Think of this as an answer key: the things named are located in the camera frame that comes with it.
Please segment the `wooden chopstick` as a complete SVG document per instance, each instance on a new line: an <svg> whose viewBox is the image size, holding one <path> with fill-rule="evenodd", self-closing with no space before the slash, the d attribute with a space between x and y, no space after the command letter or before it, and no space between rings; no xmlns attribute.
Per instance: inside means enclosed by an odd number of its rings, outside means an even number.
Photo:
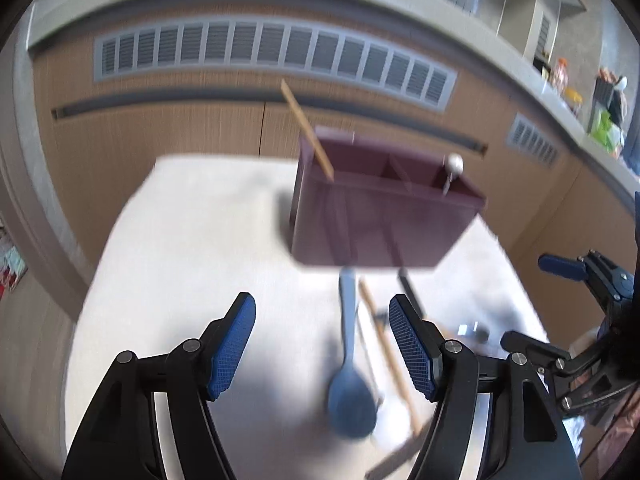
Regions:
<svg viewBox="0 0 640 480"><path fill-rule="evenodd" d="M373 437L380 448L394 450L417 437L422 428L401 363L390 341L387 314L378 310L363 278L358 281L357 323L373 382L376 420Z"/></svg>
<svg viewBox="0 0 640 480"><path fill-rule="evenodd" d="M328 154L326 154L326 150L323 148L318 136L314 132L314 128L312 128L311 123L300 107L299 102L296 100L293 91L284 79L281 80L280 90L286 104L288 104L288 108L293 113L296 122L298 122L299 127L302 129L307 142L310 144L312 150L314 151L314 157L318 160L318 163L324 175L328 180L334 181L334 167L331 164L329 156Z"/></svg>

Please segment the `orange-capped clear bottle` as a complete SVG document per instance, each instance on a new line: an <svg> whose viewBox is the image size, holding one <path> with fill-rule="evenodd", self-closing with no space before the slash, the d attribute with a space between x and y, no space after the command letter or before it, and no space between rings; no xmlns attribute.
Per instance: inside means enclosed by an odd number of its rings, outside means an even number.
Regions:
<svg viewBox="0 0 640 480"><path fill-rule="evenodd" d="M568 67L566 58L558 58L551 71L550 84L559 94L562 94L568 85Z"/></svg>

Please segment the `maroon plastic utensil caddy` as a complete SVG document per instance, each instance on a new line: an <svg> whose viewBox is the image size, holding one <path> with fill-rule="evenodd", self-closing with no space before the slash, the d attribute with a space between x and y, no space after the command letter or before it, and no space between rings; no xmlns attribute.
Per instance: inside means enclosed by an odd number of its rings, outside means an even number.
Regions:
<svg viewBox="0 0 640 480"><path fill-rule="evenodd" d="M437 266L486 206L429 152L330 128L317 136L334 177L300 140L290 214L291 252L307 266Z"/></svg>

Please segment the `green packaging on counter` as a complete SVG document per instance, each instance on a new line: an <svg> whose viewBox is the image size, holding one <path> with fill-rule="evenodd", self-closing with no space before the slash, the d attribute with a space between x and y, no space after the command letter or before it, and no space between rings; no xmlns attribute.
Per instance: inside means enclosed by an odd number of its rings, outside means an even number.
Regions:
<svg viewBox="0 0 640 480"><path fill-rule="evenodd" d="M624 147L623 131L612 121L607 110L600 110L592 125L590 136L599 143L608 154L619 158Z"/></svg>

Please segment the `small grey vent grille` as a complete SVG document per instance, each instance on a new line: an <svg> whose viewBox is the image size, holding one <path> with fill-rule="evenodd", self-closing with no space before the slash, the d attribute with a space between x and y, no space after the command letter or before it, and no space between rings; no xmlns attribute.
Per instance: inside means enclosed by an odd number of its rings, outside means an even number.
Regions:
<svg viewBox="0 0 640 480"><path fill-rule="evenodd" d="M522 114L515 115L506 145L545 167L552 167L559 156L552 140Z"/></svg>

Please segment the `black handled metal spoon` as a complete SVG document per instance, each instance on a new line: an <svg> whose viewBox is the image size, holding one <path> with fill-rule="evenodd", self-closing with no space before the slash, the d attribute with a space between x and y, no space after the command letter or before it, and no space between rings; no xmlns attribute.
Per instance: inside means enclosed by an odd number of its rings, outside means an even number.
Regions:
<svg viewBox="0 0 640 480"><path fill-rule="evenodd" d="M378 463L371 470L369 470L364 478L367 480L382 480L389 477L403 464L410 462L413 456L420 452L420 449L424 445L426 436L430 431L430 424L426 424L420 430L420 432L411 437L407 442L401 445L397 450L387 455L381 463Z"/></svg>

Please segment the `black utensil rack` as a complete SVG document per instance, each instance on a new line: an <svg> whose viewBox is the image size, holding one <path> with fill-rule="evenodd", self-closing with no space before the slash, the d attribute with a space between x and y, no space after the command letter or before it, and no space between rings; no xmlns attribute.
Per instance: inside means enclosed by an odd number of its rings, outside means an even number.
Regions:
<svg viewBox="0 0 640 480"><path fill-rule="evenodd" d="M593 91L593 111L601 113L606 110L610 114L612 123L618 128L623 127L627 115L628 105L625 96L627 84L628 79L625 75L617 76L606 67L598 70Z"/></svg>

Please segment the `grey-blue plastic spoon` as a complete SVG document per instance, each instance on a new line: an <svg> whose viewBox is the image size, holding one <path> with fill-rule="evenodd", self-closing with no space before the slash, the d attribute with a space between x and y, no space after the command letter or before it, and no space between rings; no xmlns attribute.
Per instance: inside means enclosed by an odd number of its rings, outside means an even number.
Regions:
<svg viewBox="0 0 640 480"><path fill-rule="evenodd" d="M357 294L355 273L343 268L338 279L342 312L344 358L328 391L329 421L341 437L359 440L372 434L376 405L367 383L354 363Z"/></svg>

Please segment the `small white round spoon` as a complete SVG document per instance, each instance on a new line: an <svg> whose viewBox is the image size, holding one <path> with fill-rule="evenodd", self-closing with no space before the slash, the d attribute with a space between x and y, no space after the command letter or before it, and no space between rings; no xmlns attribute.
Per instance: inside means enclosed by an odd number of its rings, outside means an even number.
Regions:
<svg viewBox="0 0 640 480"><path fill-rule="evenodd" d="M460 154L450 153L444 158L444 169L446 172L446 180L442 185L442 194L447 195L452 182L463 174L464 161Z"/></svg>

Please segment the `red-filled glass jar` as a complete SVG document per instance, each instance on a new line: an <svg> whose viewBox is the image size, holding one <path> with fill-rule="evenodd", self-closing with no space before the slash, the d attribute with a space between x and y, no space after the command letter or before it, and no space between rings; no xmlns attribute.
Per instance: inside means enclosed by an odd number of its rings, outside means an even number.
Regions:
<svg viewBox="0 0 640 480"><path fill-rule="evenodd" d="M577 90L567 87L563 92L563 100L570 111L578 116L584 102L582 95Z"/></svg>

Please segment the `long grey vent grille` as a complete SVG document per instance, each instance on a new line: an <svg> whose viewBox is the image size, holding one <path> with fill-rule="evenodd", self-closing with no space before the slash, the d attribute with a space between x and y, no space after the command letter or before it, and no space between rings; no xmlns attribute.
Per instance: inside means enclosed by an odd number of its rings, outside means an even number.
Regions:
<svg viewBox="0 0 640 480"><path fill-rule="evenodd" d="M458 79L453 68L399 44L285 16L177 18L119 29L93 41L96 81L195 67L318 77L435 112L446 110Z"/></svg>

